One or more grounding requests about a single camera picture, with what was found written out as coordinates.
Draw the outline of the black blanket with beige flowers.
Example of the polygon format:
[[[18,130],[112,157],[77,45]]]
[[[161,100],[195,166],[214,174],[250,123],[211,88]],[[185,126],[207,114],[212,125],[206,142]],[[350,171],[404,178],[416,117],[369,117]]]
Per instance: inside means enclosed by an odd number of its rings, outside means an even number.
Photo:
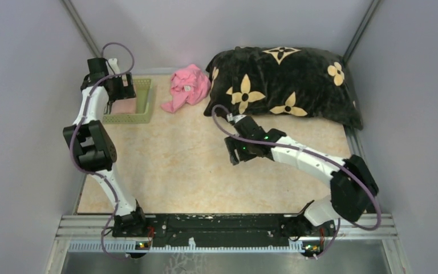
[[[344,58],[311,47],[235,47],[206,67],[211,88],[204,116],[220,104],[232,114],[321,117],[363,129]]]

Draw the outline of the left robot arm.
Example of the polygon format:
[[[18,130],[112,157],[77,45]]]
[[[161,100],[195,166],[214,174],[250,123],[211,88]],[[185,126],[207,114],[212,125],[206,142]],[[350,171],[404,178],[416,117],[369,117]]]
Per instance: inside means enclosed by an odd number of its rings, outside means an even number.
[[[102,124],[104,109],[120,74],[88,75],[82,86],[82,102],[73,124],[63,129],[75,167],[97,181],[110,200],[113,212],[105,225],[113,237],[144,237],[148,220],[138,201],[125,189],[118,173],[117,151]]]

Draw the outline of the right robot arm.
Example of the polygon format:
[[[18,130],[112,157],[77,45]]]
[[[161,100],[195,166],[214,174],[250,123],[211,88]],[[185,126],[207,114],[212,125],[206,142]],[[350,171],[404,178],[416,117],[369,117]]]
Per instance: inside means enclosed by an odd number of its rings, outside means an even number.
[[[227,133],[225,143],[230,161],[236,165],[254,158],[287,164],[320,180],[330,193],[315,200],[299,213],[298,227],[305,235],[313,235],[327,221],[342,218],[355,225],[364,212],[374,208],[377,221],[369,231],[380,226],[381,214],[376,196],[375,179],[363,158],[332,156],[314,150],[276,128],[265,132],[252,117],[228,114],[226,120],[236,133]]]

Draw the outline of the light salmon pink towel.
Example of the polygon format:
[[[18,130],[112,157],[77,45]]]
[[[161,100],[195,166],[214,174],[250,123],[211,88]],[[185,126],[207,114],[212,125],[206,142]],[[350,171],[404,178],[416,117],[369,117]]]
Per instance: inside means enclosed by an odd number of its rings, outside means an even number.
[[[116,100],[113,102],[110,111],[111,115],[135,114],[135,113],[136,113],[136,98]]]

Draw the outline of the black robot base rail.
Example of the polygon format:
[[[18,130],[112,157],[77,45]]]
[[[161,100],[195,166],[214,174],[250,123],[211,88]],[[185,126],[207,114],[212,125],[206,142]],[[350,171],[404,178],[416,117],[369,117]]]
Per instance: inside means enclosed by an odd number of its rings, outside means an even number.
[[[144,237],[156,248],[195,247],[220,251],[297,247],[302,237],[334,234],[334,222],[315,227],[297,213],[156,213],[144,219],[116,216],[113,237]]]

